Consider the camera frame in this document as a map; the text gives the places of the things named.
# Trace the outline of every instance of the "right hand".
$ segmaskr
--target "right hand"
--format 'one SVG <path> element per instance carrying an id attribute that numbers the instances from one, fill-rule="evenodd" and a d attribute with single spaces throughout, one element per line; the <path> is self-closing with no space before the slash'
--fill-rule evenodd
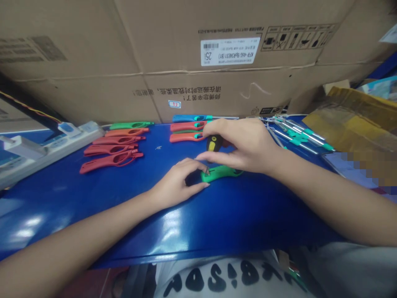
<path id="1" fill-rule="evenodd" d="M 196 160 L 207 160 L 231 168 L 270 174 L 280 165 L 285 149 L 278 146 L 259 119 L 218 119 L 204 126 L 203 137 L 221 135 L 236 147 L 231 153 L 206 151 Z"/>

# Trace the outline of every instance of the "blue table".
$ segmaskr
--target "blue table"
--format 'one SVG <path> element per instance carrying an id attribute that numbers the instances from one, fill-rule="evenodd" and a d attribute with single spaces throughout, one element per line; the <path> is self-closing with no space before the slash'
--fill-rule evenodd
<path id="1" fill-rule="evenodd" d="M 0 199 L 0 260 L 149 190 L 178 161 L 205 151 L 205 141 L 171 144 L 169 135 L 169 125 L 152 127 L 147 140 L 139 142 L 145 156 L 125 167 L 80 175 L 81 165 L 92 159 L 83 157 L 81 149 L 20 181 Z M 287 147 L 327 168 L 320 157 L 292 144 Z M 321 245 L 341 239 L 285 186 L 265 175 L 244 173 L 214 181 L 181 205 L 144 220 L 93 267 Z"/>

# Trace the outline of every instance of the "red plastic part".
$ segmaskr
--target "red plastic part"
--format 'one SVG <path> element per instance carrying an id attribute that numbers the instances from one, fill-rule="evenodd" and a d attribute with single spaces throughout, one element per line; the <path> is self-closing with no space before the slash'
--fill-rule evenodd
<path id="1" fill-rule="evenodd" d="M 149 129 L 145 128 L 134 128 L 134 129 L 127 129 L 127 130 L 110 130 L 105 134 L 105 137 L 132 137 L 141 135 L 144 132 L 148 132 Z"/>
<path id="2" fill-rule="evenodd" d="M 93 145 L 129 145 L 146 137 L 100 137 L 92 142 Z"/>
<path id="3" fill-rule="evenodd" d="M 100 154 L 117 154 L 127 150 L 135 149 L 138 144 L 131 145 L 91 145 L 84 150 L 84 156 L 94 156 Z"/>
<path id="4" fill-rule="evenodd" d="M 200 135 L 200 137 L 198 139 L 196 139 L 194 137 L 195 135 Z M 182 141 L 199 142 L 199 141 L 202 141 L 202 140 L 204 140 L 202 132 L 191 132 L 191 133 L 186 133 L 186 134 L 170 135 L 170 142 L 171 143 L 182 142 Z"/>
<path id="5" fill-rule="evenodd" d="M 207 121 L 174 123 L 171 124 L 171 131 L 176 132 L 181 130 L 202 130 L 206 124 Z"/>
<path id="6" fill-rule="evenodd" d="M 80 174 L 85 174 L 106 166 L 126 166 L 127 164 L 131 163 L 135 158 L 142 156 L 143 153 L 138 152 L 138 149 L 134 149 L 103 157 L 100 159 L 93 159 L 92 161 L 86 162 L 81 166 Z"/>

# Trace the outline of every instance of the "cardboard box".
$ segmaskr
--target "cardboard box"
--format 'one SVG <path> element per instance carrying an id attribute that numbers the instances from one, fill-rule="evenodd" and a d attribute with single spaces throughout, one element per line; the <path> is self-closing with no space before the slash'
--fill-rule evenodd
<path id="1" fill-rule="evenodd" d="M 379 40 L 397 23 L 392 0 L 356 1 L 318 58 L 319 65 L 385 61 L 397 45 Z"/>
<path id="2" fill-rule="evenodd" d="M 144 73 L 315 63 L 353 3 L 116 0 Z"/>
<path id="3" fill-rule="evenodd" d="M 353 65 L 316 65 L 305 68 L 301 72 L 304 78 L 288 107 L 289 114 L 310 113 L 324 100 L 323 85 L 349 80 L 358 83 L 373 72 L 379 63 Z"/>
<path id="4" fill-rule="evenodd" d="M 112 1 L 5 0 L 0 20 L 0 71 L 11 79 L 139 72 Z"/>
<path id="5" fill-rule="evenodd" d="M 280 113 L 293 98 L 301 71 L 160 74 L 147 75 L 145 80 L 154 91 L 161 120 L 169 123 L 175 114 L 267 117 Z"/>
<path id="6" fill-rule="evenodd" d="M 5 0 L 0 71 L 76 125 L 300 113 L 323 84 L 364 79 L 395 50 L 378 42 L 393 5 Z"/>
<path id="7" fill-rule="evenodd" d="M 142 76 L 53 79 L 19 82 L 23 89 L 81 125 L 131 121 L 160 122 Z"/>
<path id="8" fill-rule="evenodd" d="M 0 100 L 0 133 L 46 128 L 12 105 Z"/>

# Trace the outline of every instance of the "electrical cable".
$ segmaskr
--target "electrical cable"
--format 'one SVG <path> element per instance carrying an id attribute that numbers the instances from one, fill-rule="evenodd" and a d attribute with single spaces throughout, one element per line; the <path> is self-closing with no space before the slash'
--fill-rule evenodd
<path id="1" fill-rule="evenodd" d="M 25 108 L 27 108 L 27 109 L 29 109 L 29 110 L 35 112 L 37 115 L 50 118 L 50 119 L 54 120 L 54 121 L 57 122 L 57 123 L 62 123 L 61 120 L 59 120 L 59 119 L 57 119 L 57 118 L 55 118 L 55 117 L 53 117 L 53 116 L 50 116 L 50 115 L 48 115 L 48 114 L 46 114 L 46 113 L 44 113 L 44 112 L 42 112 L 42 111 L 36 110 L 36 109 L 34 109 L 34 108 L 31 108 L 30 106 L 28 106 L 28 105 L 26 105 L 26 104 L 20 102 L 19 100 L 16 100 L 16 99 L 15 99 L 14 97 L 12 97 L 11 95 L 8 95 L 8 94 L 6 94 L 6 93 L 4 93 L 4 92 L 1 92 L 1 91 L 0 91 L 0 94 L 2 94 L 2 95 L 4 95 L 5 97 L 7 97 L 7 98 L 9 98 L 9 99 L 11 99 L 11 100 L 13 100 L 13 101 L 15 101 L 16 103 L 19 103 L 21 106 L 24 106 Z"/>

